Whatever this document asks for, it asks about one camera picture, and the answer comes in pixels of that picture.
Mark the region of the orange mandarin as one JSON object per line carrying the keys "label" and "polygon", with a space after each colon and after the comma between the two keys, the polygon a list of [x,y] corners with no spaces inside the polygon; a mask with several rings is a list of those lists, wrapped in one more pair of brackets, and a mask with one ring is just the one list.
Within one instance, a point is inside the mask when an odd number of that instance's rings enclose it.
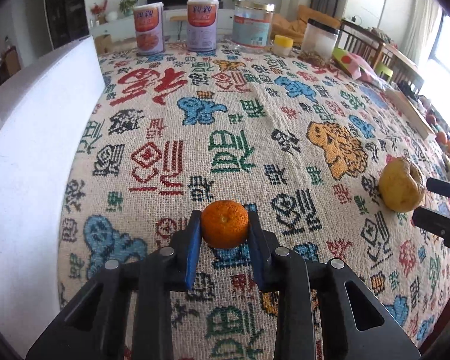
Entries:
{"label": "orange mandarin", "polygon": [[212,248],[235,248],[246,241],[248,234],[248,211],[237,202],[216,201],[201,212],[201,236]]}

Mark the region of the green potted plant left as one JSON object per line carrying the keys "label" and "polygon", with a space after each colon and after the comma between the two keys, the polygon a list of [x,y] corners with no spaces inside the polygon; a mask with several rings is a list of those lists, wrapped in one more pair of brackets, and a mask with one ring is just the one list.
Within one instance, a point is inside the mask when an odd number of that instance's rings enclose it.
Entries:
{"label": "green potted plant left", "polygon": [[118,9],[124,17],[131,16],[133,14],[133,9],[138,2],[139,0],[120,0]]}

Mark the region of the pink can right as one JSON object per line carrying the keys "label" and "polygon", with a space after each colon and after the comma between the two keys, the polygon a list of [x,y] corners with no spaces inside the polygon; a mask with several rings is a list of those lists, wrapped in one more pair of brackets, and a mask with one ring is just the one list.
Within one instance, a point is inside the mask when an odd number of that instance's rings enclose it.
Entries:
{"label": "pink can right", "polygon": [[218,0],[187,1],[187,49],[208,52],[216,49]]}

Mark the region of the pink can left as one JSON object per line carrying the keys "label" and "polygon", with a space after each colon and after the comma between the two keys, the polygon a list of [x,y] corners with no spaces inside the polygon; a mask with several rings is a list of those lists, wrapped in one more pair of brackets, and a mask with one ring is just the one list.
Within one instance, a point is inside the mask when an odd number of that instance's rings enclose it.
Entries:
{"label": "pink can left", "polygon": [[133,8],[139,55],[156,55],[164,51],[163,8],[162,2]]}

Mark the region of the red flower vase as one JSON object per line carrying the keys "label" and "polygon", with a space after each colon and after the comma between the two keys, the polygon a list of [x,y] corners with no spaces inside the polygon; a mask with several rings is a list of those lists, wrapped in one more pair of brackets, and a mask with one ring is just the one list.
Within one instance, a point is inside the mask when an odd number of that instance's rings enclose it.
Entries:
{"label": "red flower vase", "polygon": [[108,6],[108,0],[103,0],[101,4],[94,3],[90,8],[91,15],[94,18],[95,25],[105,23],[105,12]]}

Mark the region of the glass jar gold lid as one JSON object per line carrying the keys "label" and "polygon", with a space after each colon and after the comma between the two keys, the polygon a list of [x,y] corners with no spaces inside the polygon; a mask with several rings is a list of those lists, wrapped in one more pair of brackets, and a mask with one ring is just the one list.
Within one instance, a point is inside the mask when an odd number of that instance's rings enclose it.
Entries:
{"label": "glass jar gold lid", "polygon": [[269,45],[275,5],[235,0],[234,6],[232,42],[243,51],[262,53]]}

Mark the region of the patterned woven tablecloth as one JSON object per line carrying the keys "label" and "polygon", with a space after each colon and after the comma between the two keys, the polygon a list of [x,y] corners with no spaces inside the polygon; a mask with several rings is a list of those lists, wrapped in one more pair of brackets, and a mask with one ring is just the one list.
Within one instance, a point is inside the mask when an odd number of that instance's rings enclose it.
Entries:
{"label": "patterned woven tablecloth", "polygon": [[383,90],[297,54],[206,52],[170,43],[97,59],[104,89],[65,187],[58,299],[66,306],[107,263],[170,244],[198,211],[233,201],[257,214],[292,256],[341,261],[353,303],[370,291],[373,324],[357,335],[376,359],[424,359],[450,299],[450,250],[385,204],[396,159],[447,180],[450,161]]}

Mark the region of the dark glass cabinet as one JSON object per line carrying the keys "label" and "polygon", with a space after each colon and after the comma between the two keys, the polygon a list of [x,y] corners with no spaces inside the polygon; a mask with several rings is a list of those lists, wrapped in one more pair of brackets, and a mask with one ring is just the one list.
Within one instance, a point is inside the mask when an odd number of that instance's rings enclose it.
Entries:
{"label": "dark glass cabinet", "polygon": [[53,49],[89,35],[84,0],[44,0]]}

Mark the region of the white sheer curtain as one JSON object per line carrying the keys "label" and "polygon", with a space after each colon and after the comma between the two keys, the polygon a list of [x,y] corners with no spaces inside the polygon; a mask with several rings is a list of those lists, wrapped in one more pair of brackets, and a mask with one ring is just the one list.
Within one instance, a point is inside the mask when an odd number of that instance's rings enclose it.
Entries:
{"label": "white sheer curtain", "polygon": [[432,49],[442,13],[443,10],[437,0],[414,0],[400,50],[417,65]]}

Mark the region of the wooden stool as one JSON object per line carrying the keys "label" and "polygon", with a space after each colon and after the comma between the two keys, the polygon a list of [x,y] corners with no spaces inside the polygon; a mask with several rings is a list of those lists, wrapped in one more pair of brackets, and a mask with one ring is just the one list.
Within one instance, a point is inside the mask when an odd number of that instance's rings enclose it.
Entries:
{"label": "wooden stool", "polygon": [[170,22],[177,24],[177,40],[180,41],[182,39],[182,30],[184,27],[184,24],[187,22],[188,18],[187,16],[171,16]]}

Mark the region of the pile of dried nuts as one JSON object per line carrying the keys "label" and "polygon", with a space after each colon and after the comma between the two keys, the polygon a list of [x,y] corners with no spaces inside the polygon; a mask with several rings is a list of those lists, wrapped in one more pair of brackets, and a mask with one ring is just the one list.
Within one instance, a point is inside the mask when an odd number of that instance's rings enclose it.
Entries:
{"label": "pile of dried nuts", "polygon": [[301,51],[298,58],[306,63],[311,64],[314,67],[325,68],[328,66],[330,59],[324,58],[322,55],[315,51]]}

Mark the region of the small yellow lid jar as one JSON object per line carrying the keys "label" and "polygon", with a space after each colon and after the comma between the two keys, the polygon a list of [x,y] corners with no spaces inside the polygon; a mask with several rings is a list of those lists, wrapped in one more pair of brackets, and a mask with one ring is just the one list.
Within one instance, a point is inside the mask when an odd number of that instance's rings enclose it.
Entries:
{"label": "small yellow lid jar", "polygon": [[283,35],[275,35],[272,45],[272,52],[274,55],[278,55],[280,57],[288,57],[293,48],[293,44],[294,41],[292,38]]}

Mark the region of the orange lounge chair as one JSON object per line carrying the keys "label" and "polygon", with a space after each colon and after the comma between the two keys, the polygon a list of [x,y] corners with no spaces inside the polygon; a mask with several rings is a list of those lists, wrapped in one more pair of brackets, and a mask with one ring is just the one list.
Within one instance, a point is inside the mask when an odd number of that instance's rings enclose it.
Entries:
{"label": "orange lounge chair", "polygon": [[313,10],[307,6],[299,5],[297,8],[297,18],[295,18],[295,20],[290,21],[278,13],[274,14],[271,39],[274,39],[276,35],[285,36],[286,38],[293,39],[295,45],[300,45],[309,20],[318,21],[333,29],[339,29],[341,26],[339,19],[328,16],[320,11]]}

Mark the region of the pink can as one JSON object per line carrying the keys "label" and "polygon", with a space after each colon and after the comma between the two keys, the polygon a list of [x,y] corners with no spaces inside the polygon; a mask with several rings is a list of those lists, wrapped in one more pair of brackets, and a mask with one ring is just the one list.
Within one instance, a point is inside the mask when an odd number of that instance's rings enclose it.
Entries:
{"label": "pink can", "polygon": [[133,8],[139,55],[156,55],[164,51],[163,8],[162,2]]}
{"label": "pink can", "polygon": [[208,52],[216,49],[218,0],[187,1],[187,49]]}

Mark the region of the white cardboard box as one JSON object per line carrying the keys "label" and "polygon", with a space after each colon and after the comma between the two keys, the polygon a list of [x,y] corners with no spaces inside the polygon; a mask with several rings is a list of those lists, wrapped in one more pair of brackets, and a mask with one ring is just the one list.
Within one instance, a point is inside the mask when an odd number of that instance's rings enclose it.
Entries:
{"label": "white cardboard box", "polygon": [[53,50],[0,86],[0,333],[22,356],[60,309],[65,188],[104,88],[92,37]]}

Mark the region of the clear jar black lid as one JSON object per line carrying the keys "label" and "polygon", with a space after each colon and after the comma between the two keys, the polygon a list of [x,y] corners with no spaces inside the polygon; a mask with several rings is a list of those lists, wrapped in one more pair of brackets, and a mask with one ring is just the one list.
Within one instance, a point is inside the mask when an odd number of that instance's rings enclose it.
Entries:
{"label": "clear jar black lid", "polygon": [[326,59],[332,57],[338,37],[338,29],[323,24],[316,19],[308,19],[301,51],[315,51]]}

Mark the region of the brown cardboard box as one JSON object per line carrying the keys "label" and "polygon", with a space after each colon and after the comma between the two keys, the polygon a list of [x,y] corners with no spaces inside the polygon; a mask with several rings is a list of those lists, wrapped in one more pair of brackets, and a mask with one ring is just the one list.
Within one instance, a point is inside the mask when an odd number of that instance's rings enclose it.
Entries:
{"label": "brown cardboard box", "polygon": [[113,40],[111,35],[99,35],[94,37],[95,47],[98,55],[106,55],[113,52]]}

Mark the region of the white tv cabinet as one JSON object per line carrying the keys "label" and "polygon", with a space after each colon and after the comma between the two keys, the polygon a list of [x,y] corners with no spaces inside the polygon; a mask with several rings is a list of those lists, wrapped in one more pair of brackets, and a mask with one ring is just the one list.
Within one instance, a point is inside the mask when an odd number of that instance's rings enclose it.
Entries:
{"label": "white tv cabinet", "polygon": [[[170,22],[171,16],[185,16],[187,10],[175,9],[164,10],[163,12],[163,33],[171,41],[177,41],[177,24]],[[233,9],[219,9],[217,20],[217,37],[222,39],[223,37],[229,38],[232,35],[233,24]],[[89,33],[93,37],[99,35],[109,34],[112,37],[113,42],[123,41],[128,38],[133,38],[136,35],[135,24],[133,16],[123,17],[110,23],[101,24],[90,28]],[[182,30],[182,39],[187,37],[187,22],[184,24]]]}

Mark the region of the fruit bowl with oranges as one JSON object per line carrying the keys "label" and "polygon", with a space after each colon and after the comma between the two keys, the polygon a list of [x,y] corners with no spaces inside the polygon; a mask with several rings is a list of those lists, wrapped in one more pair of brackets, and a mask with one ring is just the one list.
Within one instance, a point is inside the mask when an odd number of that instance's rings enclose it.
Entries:
{"label": "fruit bowl with oranges", "polygon": [[442,151],[450,157],[450,128],[444,119],[434,112],[427,113],[425,119],[435,133],[435,141]]}

